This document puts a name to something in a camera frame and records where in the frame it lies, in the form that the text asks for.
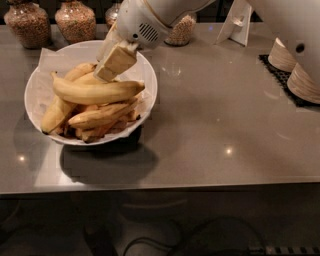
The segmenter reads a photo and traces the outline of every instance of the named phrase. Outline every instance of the white machine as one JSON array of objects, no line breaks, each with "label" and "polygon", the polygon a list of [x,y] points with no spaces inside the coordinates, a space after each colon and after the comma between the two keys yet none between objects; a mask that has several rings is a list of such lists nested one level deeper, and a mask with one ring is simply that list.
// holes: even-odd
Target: white machine
[{"label": "white machine", "polygon": [[[189,12],[215,0],[124,0],[117,18],[120,36],[154,49]],[[320,1],[247,0],[276,37],[320,85]]]}]

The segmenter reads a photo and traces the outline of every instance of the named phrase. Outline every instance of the cable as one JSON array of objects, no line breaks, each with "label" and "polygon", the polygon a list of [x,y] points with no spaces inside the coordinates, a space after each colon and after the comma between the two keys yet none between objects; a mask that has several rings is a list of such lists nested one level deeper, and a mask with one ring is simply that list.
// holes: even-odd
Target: cable
[{"label": "cable", "polygon": [[196,234],[206,229],[210,224],[217,222],[219,220],[233,220],[243,224],[256,236],[256,238],[259,240],[260,245],[263,248],[265,247],[264,239],[262,238],[261,234],[258,231],[256,231],[255,228],[250,223],[246,222],[245,220],[232,217],[232,216],[221,216],[214,219],[206,220],[203,223],[196,226],[180,243],[178,243],[174,248],[172,248],[171,251],[169,251],[167,256],[174,256],[177,252],[181,252],[181,250],[183,250],[191,242],[192,238]]},{"label": "cable", "polygon": [[238,249],[225,249],[221,251],[216,251],[212,253],[208,253],[201,256],[245,256],[248,254],[248,251],[238,250]]},{"label": "cable", "polygon": [[149,238],[149,237],[139,237],[139,238],[136,238],[133,241],[131,241],[126,246],[125,250],[123,251],[123,256],[126,256],[129,249],[136,244],[146,244],[146,245],[149,245],[155,249],[158,249],[160,251],[165,251],[165,252],[168,252],[170,249],[172,249],[174,247],[174,245],[168,245],[165,243],[161,243],[161,242],[154,240],[152,238]]}]

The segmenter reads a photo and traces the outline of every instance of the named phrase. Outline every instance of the white bowl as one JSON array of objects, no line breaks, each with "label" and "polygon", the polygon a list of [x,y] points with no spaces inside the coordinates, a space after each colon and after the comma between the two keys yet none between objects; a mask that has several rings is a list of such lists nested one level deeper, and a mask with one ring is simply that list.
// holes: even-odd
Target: white bowl
[{"label": "white bowl", "polygon": [[[39,65],[31,74],[26,86],[24,101],[29,119],[35,128],[41,132],[40,124],[46,107],[51,103],[54,93],[52,90],[52,78],[50,71],[58,71],[63,76],[68,70],[81,62],[96,62],[96,54],[102,44],[102,40],[81,42],[69,45],[53,52],[43,49],[39,60]],[[142,92],[142,102],[137,106],[141,118],[124,131],[117,134],[106,134],[104,138],[93,142],[85,143],[78,139],[69,139],[57,134],[48,136],[57,143],[75,146],[90,146],[104,144],[118,138],[128,137],[137,127],[139,127],[150,115],[157,97],[158,83],[156,74],[149,61],[137,54],[137,63],[119,76],[123,80],[143,80],[145,89]]]}]

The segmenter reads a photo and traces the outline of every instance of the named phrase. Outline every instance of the grain in jar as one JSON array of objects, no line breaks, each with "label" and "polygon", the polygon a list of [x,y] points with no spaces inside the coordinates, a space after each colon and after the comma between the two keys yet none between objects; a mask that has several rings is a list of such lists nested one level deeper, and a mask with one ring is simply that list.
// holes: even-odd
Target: grain in jar
[{"label": "grain in jar", "polygon": [[196,22],[197,15],[195,13],[187,14],[173,27],[164,42],[172,46],[187,45],[192,37]]},{"label": "grain in jar", "polygon": [[80,1],[61,0],[61,8],[56,12],[55,20],[69,44],[95,39],[95,14]]},{"label": "grain in jar", "polygon": [[108,31],[111,29],[112,25],[118,18],[118,12],[120,10],[121,1],[112,0],[112,6],[105,12],[105,20],[107,24]]},{"label": "grain in jar", "polygon": [[26,49],[39,49],[51,44],[51,27],[46,11],[31,0],[7,0],[9,11],[4,21]]}]

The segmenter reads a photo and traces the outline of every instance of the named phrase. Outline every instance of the gray countertop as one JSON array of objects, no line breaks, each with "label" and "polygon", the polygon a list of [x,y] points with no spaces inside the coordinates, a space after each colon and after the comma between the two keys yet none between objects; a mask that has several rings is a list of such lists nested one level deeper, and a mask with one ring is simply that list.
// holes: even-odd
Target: gray countertop
[{"label": "gray countertop", "polygon": [[[159,93],[139,144],[62,146],[37,131],[24,91],[40,50],[0,27],[0,193],[319,182],[320,116],[297,108],[258,60],[274,36],[251,25],[248,47],[214,45],[222,24],[197,24],[185,47],[143,55]],[[67,45],[57,27],[53,46]],[[97,39],[103,39],[104,25]]]}]

